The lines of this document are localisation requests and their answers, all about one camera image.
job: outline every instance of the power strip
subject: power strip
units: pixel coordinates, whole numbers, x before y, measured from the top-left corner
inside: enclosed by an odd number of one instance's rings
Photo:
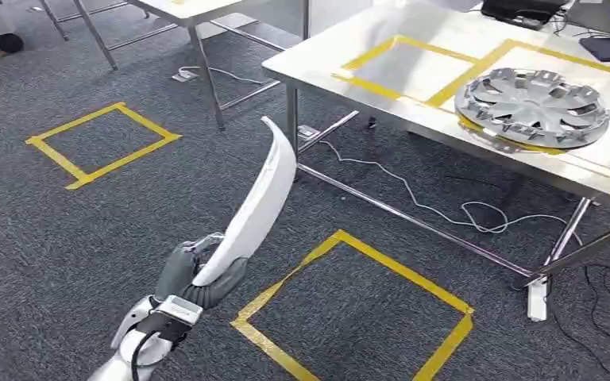
[[[191,79],[196,79],[198,77],[199,77],[199,75],[195,74],[192,71],[179,70],[178,73],[176,73],[172,76],[172,79],[175,79],[175,80],[183,83],[183,82],[188,82]]]

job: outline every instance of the black cable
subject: black cable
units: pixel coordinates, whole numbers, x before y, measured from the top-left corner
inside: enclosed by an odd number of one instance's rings
[[[603,264],[589,264],[589,265],[585,265],[583,267],[583,272],[585,274],[585,282],[588,284],[590,289],[595,294],[595,302],[593,303],[593,307],[590,309],[590,320],[598,331],[602,332],[605,336],[607,336],[610,339],[609,331],[604,329],[604,327],[602,325],[600,325],[600,323],[598,323],[597,320],[595,319],[595,312],[596,312],[597,306],[600,302],[600,295],[597,293],[597,289],[593,285],[593,281],[590,279],[590,274],[588,272],[588,269],[591,267],[601,267],[601,268],[610,270],[610,266],[606,266]]]
[[[607,271],[610,271],[610,266],[604,265],[604,264],[587,264],[585,266],[582,266],[582,268],[584,269],[584,273],[585,273],[585,278],[586,278],[586,282],[589,285],[589,287],[591,288],[591,290],[593,290],[593,293],[595,294],[595,302],[593,303],[593,306],[590,310],[590,320],[592,322],[592,324],[602,333],[604,333],[607,337],[610,338],[610,333],[606,330],[604,330],[604,328],[602,328],[595,319],[595,310],[597,308],[597,304],[600,300],[600,296],[598,295],[595,287],[593,286],[593,283],[589,277],[589,273],[588,273],[588,268],[589,267],[601,267],[604,268]],[[610,288],[607,286],[607,282],[606,282],[606,272],[604,273],[604,277],[603,277],[603,285],[604,288],[607,290],[607,292],[610,294]],[[555,323],[557,324],[558,328],[560,329],[560,331],[562,332],[562,334],[565,335],[565,337],[569,338],[571,341],[579,344],[581,347],[583,347],[590,356],[592,356],[595,361],[600,365],[600,367],[602,369],[604,369],[604,371],[606,371],[609,375],[610,375],[610,369],[607,368],[606,365],[604,365],[604,362],[600,359],[600,357],[585,343],[583,343],[582,341],[579,341],[574,335],[572,335],[571,333],[567,332],[567,330],[562,326],[562,323],[560,322],[560,320],[558,319],[558,315],[556,314],[556,309],[551,306],[548,302],[548,296],[550,295],[551,291],[553,290],[552,287],[552,283],[551,283],[551,287],[548,291],[548,293],[546,294],[546,298],[544,299],[546,302],[546,306],[549,308],[551,314],[553,315],[553,319],[555,320]]]
[[[602,362],[602,360],[600,360],[600,357],[598,357],[597,354],[595,354],[595,352],[588,345],[584,344],[582,341],[580,341],[576,337],[572,336],[571,333],[568,333],[566,329],[562,328],[562,324],[560,323],[560,320],[558,319],[558,315],[555,313],[555,308],[551,307],[551,304],[548,304],[547,300],[546,300],[546,305],[548,306],[550,313],[553,315],[555,324],[560,329],[560,332],[562,332],[562,334],[565,335],[565,337],[567,337],[571,341],[573,341],[573,342],[579,344],[581,347],[583,347],[583,349],[585,349],[586,352],[588,352],[590,354],[590,356],[592,356],[595,359],[595,361],[597,361],[597,363],[600,365],[600,367],[602,369],[604,369],[604,371],[606,371],[608,374],[610,374],[610,369],[607,368],[606,365],[604,365],[604,362]]]
[[[493,184],[493,183],[488,183],[487,181],[483,181],[483,180],[479,180],[479,179],[471,179],[468,177],[460,177],[460,176],[451,176],[451,175],[447,175],[446,176],[447,179],[456,179],[456,180],[465,180],[465,181],[470,181],[473,183],[481,183],[484,185],[489,185],[491,187],[495,187],[495,188],[501,188],[500,186]]]
[[[144,346],[144,344],[146,344],[146,341],[148,341],[151,336],[155,335],[156,333],[158,333],[158,331],[151,331],[149,333],[146,333],[146,336],[144,336],[143,339],[141,339],[141,341],[139,341],[139,344],[137,344],[137,347],[134,349],[134,352],[132,353],[132,360],[129,364],[130,369],[132,370],[132,380],[133,381],[139,381],[139,365],[137,364],[137,361],[139,360],[139,352],[141,351],[141,347]]]

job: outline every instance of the white plastic part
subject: white plastic part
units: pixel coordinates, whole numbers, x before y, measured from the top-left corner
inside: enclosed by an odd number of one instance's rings
[[[532,321],[545,321],[548,308],[548,279],[540,278],[527,286],[527,317]]]
[[[193,279],[195,286],[214,282],[237,258],[253,255],[275,223],[293,184],[296,166],[293,148],[269,117],[261,120],[272,130],[268,158],[249,195],[228,225],[223,242]]]

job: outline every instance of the robotic hand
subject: robotic hand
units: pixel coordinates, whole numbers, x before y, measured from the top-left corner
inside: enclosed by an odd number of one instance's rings
[[[88,381],[146,381],[186,338],[203,310],[218,305],[242,280],[246,264],[279,215],[295,176],[295,154],[268,118],[272,147],[261,173],[225,234],[212,233],[174,248],[153,295],[125,315],[115,354]]]

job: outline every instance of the cable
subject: cable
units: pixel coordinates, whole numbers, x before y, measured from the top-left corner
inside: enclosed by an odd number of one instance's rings
[[[182,70],[196,70],[196,69],[200,69],[200,66],[184,66],[184,67],[179,67],[179,74],[181,74]],[[266,83],[270,82],[270,80],[267,81],[256,81],[255,79],[251,79],[251,78],[242,78],[239,77],[229,71],[225,71],[225,70],[221,70],[221,69],[217,69],[216,67],[210,67],[209,70],[211,71],[217,71],[219,73],[228,75],[230,77],[235,78],[238,81],[242,81],[242,82],[249,82],[249,83],[255,83],[257,85],[265,85]]]
[[[595,311],[597,310],[598,303],[600,302],[600,295],[597,293],[597,289],[595,288],[595,286],[593,286],[593,281],[590,279],[590,274],[588,272],[588,269],[591,267],[601,267],[601,268],[604,268],[604,269],[610,271],[610,266],[606,266],[603,264],[590,264],[590,265],[586,265],[583,267],[583,272],[585,274],[585,281],[588,284],[588,286],[590,287],[590,289],[593,291],[593,293],[595,294],[595,302],[593,303],[593,308],[590,310],[590,320],[593,322],[593,325],[595,326],[595,328],[597,328],[598,331],[602,332],[605,336],[609,337],[609,339],[610,339],[609,331],[604,329],[604,327],[602,327],[600,325],[600,323],[598,323],[597,320],[595,319]]]
[[[141,347],[143,347],[144,344],[146,344],[146,341],[148,341],[151,336],[155,335],[156,333],[158,333],[158,331],[151,331],[149,333],[146,333],[146,336],[144,336],[144,338],[139,341],[139,344],[137,344],[137,347],[134,348],[134,352],[132,353],[132,360],[129,363],[129,368],[132,371],[133,381],[139,381],[139,365],[137,364],[137,361],[139,360],[139,352],[141,351]]]
[[[319,143],[328,145],[329,148],[332,149],[333,152],[335,153],[336,157],[338,158],[338,162],[339,163],[351,162],[351,163],[370,164],[370,165],[377,166],[380,170],[382,170],[387,175],[390,175],[394,179],[398,179],[398,180],[400,180],[403,183],[403,186],[408,191],[408,194],[410,195],[413,204],[415,204],[419,208],[430,210],[431,212],[437,214],[438,216],[442,217],[443,219],[445,219],[446,221],[448,221],[449,223],[454,224],[454,225],[472,226],[473,228],[475,228],[476,230],[478,230],[481,233],[493,233],[493,234],[503,233],[503,232],[506,231],[506,229],[508,228],[509,225],[513,225],[513,224],[515,224],[517,222],[524,221],[524,220],[527,220],[529,218],[536,218],[536,217],[551,218],[551,219],[554,219],[554,220],[558,220],[558,221],[562,222],[563,224],[567,225],[567,221],[563,220],[560,217],[551,216],[549,214],[531,214],[531,215],[527,215],[527,216],[524,216],[524,217],[516,218],[513,221],[509,221],[508,220],[508,216],[506,215],[506,213],[503,212],[503,210],[501,210],[501,209],[499,209],[499,208],[497,208],[495,206],[486,204],[484,202],[480,202],[480,201],[469,201],[469,202],[464,202],[463,204],[460,205],[460,209],[464,212],[464,214],[466,214],[466,217],[469,219],[470,222],[455,221],[452,218],[446,216],[440,210],[432,208],[431,206],[420,204],[417,201],[417,198],[415,197],[415,194],[413,193],[412,188],[408,184],[408,181],[406,179],[404,179],[403,177],[401,177],[401,176],[395,175],[394,173],[389,171],[387,168],[385,168],[382,164],[377,163],[376,161],[365,161],[365,160],[356,160],[356,159],[343,158],[340,155],[340,152],[338,152],[338,150],[331,143],[329,143],[328,141],[321,140],[321,141],[319,141]],[[499,214],[501,214],[501,217],[504,219],[504,223],[499,225],[499,226],[496,226],[494,228],[486,228],[484,226],[481,226],[476,221],[476,218],[474,218],[473,215],[469,212],[468,206],[471,206],[471,205],[487,206],[490,209],[496,210],[497,212],[499,212]],[[577,242],[580,245],[583,245],[583,241],[581,241],[581,238],[576,233],[574,233],[573,235],[574,235],[574,238],[577,240]]]
[[[590,287],[590,289],[593,291],[593,293],[595,294],[595,302],[593,303],[593,306],[591,307],[590,310],[590,320],[592,322],[592,324],[596,327],[597,330],[601,331],[602,333],[604,333],[607,337],[610,338],[610,333],[606,330],[604,330],[595,320],[595,310],[597,308],[598,302],[600,301],[600,296],[598,295],[595,287],[593,286],[593,283],[590,279],[589,273],[588,273],[588,268],[589,267],[601,267],[607,271],[610,271],[610,266],[607,265],[603,265],[603,264],[586,264],[585,266],[582,266],[584,273],[585,273],[585,279],[586,279],[586,283],[588,284],[588,286]],[[607,292],[610,294],[610,288],[607,286],[607,282],[606,282],[606,275],[608,274],[608,272],[604,273],[603,276],[603,285],[604,288],[607,290]],[[546,301],[546,304],[549,306],[549,310],[551,312],[551,314],[553,315],[553,319],[555,319],[555,323],[558,325],[558,328],[560,329],[560,331],[562,332],[562,334],[565,335],[565,337],[569,338],[571,341],[579,344],[581,347],[583,347],[590,356],[592,356],[595,361],[600,365],[600,367],[602,367],[602,369],[604,369],[604,371],[606,371],[609,375],[610,375],[610,369],[607,368],[606,365],[604,365],[604,362],[600,359],[600,357],[585,343],[583,343],[582,341],[579,341],[574,335],[572,335],[571,333],[567,332],[567,330],[562,326],[562,323],[560,322],[560,320],[558,319],[558,315],[556,314],[556,309],[554,308],[554,306],[549,305],[548,303],[548,296],[550,295],[550,292],[552,291],[552,287],[549,290],[548,294],[546,295],[546,298],[544,299]]]

